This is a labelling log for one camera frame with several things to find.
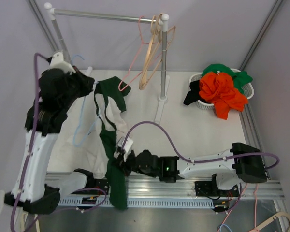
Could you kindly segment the dark green t shirt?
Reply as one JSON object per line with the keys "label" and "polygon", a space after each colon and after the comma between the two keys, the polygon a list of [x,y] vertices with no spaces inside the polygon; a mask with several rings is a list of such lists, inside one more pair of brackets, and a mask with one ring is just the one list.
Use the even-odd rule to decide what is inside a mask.
{"label": "dark green t shirt", "polygon": [[111,204],[125,210],[126,181],[113,161],[118,140],[129,130],[121,114],[127,109],[125,97],[131,87],[120,92],[120,81],[117,76],[98,81],[93,93],[84,98],[80,111],[72,107],[52,155],[73,170],[82,168],[95,178],[105,177],[111,187]]}

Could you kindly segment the black t shirt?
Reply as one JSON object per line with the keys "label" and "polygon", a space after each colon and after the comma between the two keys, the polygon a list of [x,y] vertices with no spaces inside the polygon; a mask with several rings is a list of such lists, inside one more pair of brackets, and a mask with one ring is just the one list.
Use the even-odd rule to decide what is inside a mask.
{"label": "black t shirt", "polygon": [[202,100],[202,97],[200,96],[200,81],[192,81],[189,84],[190,91],[186,94],[186,97],[183,101],[183,104],[188,106],[194,102],[197,102],[198,100]]}

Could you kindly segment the pink wire hanger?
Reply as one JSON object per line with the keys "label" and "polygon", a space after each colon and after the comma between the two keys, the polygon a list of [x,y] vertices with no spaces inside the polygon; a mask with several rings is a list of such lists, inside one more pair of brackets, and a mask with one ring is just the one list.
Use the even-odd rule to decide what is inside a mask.
{"label": "pink wire hanger", "polygon": [[[158,16],[154,15],[152,17],[151,22],[150,22],[151,37],[150,37],[149,42],[147,42],[147,43],[144,41],[142,30],[141,30],[141,19],[143,19],[143,16],[141,16],[138,19],[138,29],[139,29],[139,35],[141,38],[141,45],[140,45],[140,48],[138,49],[136,55],[134,56],[131,65],[128,68],[127,74],[122,78],[122,80],[120,81],[120,83],[118,85],[118,90],[120,92],[122,92],[127,87],[129,87],[130,84],[133,81],[135,81],[139,76],[141,76],[140,81],[139,81],[139,89],[144,90],[145,87],[147,86],[147,84],[149,83],[150,79],[152,78],[153,74],[157,70],[157,68],[160,64],[160,61],[157,63],[157,65],[153,69],[152,74],[148,77],[148,68],[156,60],[156,58],[154,58],[154,56],[157,53],[157,50],[162,42],[161,26],[159,25],[160,17],[161,17],[161,14]],[[143,65],[142,71],[138,75],[136,75],[131,81],[129,81],[127,84],[123,84],[125,79],[130,75],[130,71],[131,71],[132,67],[134,66],[136,60],[138,59],[138,57],[139,57],[139,55],[140,55],[140,53],[145,45],[147,45],[148,47],[147,47],[147,52],[145,55],[145,60],[144,60],[144,65]]]}

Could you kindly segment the orange t shirt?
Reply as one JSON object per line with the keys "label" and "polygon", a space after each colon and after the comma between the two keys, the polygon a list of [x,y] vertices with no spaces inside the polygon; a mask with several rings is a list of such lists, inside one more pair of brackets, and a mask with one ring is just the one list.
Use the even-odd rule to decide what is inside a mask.
{"label": "orange t shirt", "polygon": [[225,72],[209,72],[200,79],[199,95],[213,104],[218,118],[228,119],[230,110],[243,111],[248,99],[234,87],[232,77]]}

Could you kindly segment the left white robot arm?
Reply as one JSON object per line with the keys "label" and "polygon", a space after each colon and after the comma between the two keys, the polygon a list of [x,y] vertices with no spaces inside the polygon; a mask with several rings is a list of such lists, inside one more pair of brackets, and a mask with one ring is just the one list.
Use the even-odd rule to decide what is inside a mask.
{"label": "left white robot arm", "polygon": [[94,82],[80,71],[52,68],[42,73],[37,98],[27,112],[22,169],[13,190],[5,194],[5,204],[22,207],[30,214],[48,215],[66,196],[94,190],[93,173],[80,168],[53,184],[45,183],[51,152],[67,112],[76,99],[93,91]]}

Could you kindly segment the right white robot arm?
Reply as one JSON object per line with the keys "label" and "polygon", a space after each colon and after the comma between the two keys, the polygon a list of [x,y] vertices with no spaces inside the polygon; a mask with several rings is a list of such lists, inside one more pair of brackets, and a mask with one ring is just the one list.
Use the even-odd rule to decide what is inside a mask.
{"label": "right white robot arm", "polygon": [[159,157],[149,150],[135,155],[128,154],[121,147],[114,153],[113,165],[125,176],[131,172],[159,178],[161,182],[175,183],[177,180],[211,177],[210,189],[219,196],[233,186],[245,182],[260,184],[267,181],[260,150],[244,143],[233,143],[230,149],[206,157],[180,158],[179,156]]}

